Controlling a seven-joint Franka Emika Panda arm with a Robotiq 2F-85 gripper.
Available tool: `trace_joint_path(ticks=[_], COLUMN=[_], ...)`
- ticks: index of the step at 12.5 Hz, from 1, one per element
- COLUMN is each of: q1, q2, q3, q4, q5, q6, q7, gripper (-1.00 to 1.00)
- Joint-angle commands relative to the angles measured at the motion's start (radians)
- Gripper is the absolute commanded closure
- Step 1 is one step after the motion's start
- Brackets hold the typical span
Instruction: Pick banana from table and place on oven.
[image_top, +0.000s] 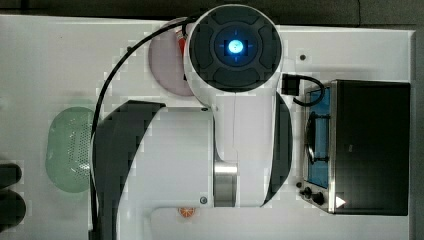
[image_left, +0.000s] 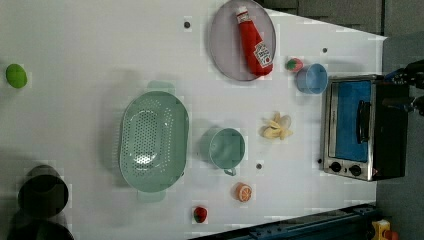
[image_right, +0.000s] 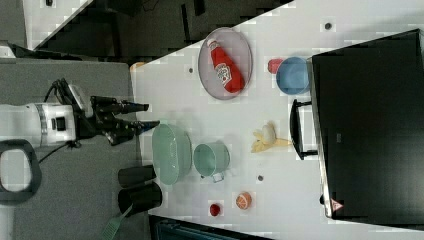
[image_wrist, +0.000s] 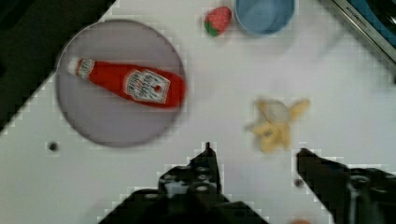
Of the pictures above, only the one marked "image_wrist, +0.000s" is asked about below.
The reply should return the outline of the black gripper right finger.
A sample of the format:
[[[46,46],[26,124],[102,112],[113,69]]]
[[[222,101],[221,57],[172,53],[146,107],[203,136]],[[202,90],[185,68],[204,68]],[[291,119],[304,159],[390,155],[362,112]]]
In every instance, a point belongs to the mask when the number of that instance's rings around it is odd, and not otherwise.
[[[296,170],[334,224],[396,224],[395,175],[348,168],[307,148],[296,154]]]

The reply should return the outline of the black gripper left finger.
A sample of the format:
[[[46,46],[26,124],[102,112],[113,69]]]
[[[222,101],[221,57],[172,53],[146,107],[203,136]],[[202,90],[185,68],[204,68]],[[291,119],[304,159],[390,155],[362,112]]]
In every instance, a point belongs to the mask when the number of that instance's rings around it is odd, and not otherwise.
[[[158,180],[156,189],[133,192],[98,224],[269,224],[246,203],[221,192],[216,152],[209,143],[186,165]]]

